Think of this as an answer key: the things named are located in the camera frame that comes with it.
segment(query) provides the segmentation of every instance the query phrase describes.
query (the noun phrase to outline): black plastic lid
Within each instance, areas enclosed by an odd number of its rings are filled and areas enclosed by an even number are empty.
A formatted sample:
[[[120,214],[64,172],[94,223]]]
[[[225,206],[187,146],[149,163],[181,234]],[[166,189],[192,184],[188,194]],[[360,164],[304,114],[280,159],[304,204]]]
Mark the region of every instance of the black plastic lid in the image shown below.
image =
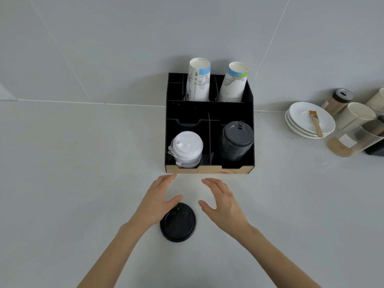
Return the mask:
[[[251,145],[255,138],[252,128],[241,121],[228,123],[224,127],[223,135],[229,143],[239,147]]]
[[[196,216],[187,204],[179,203],[160,221],[160,229],[164,237],[171,242],[179,243],[187,240],[195,231]]]

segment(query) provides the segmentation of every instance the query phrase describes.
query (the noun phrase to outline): white cup lid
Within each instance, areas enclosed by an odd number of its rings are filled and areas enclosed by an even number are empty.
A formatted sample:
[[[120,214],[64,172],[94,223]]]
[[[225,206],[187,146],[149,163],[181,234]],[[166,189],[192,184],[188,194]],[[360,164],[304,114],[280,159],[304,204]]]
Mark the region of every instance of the white cup lid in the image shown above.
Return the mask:
[[[184,131],[173,140],[173,151],[176,155],[193,157],[203,151],[203,141],[192,131]]]

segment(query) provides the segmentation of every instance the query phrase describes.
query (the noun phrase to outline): stack of saucers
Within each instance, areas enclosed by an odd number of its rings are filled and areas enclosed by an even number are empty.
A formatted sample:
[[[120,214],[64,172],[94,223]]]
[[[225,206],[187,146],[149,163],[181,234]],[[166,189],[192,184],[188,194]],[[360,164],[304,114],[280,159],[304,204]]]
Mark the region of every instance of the stack of saucers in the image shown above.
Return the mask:
[[[324,137],[335,130],[333,117],[323,108],[308,102],[296,102],[285,112],[285,121],[294,133],[306,138],[320,138],[316,134],[310,111],[317,112]]]

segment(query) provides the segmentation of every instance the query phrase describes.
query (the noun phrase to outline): white countertop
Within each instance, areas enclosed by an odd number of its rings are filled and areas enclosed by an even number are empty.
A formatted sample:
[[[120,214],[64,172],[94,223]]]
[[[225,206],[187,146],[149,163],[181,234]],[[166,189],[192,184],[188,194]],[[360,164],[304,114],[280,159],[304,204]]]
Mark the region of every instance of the white countertop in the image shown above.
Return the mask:
[[[164,174],[165,107],[0,102],[0,286],[75,287]],[[255,112],[256,166],[212,175],[249,221],[323,287],[382,286],[384,157],[338,158],[297,136],[282,112]],[[142,237],[117,287],[274,287],[201,211],[200,179],[180,174],[194,234]]]

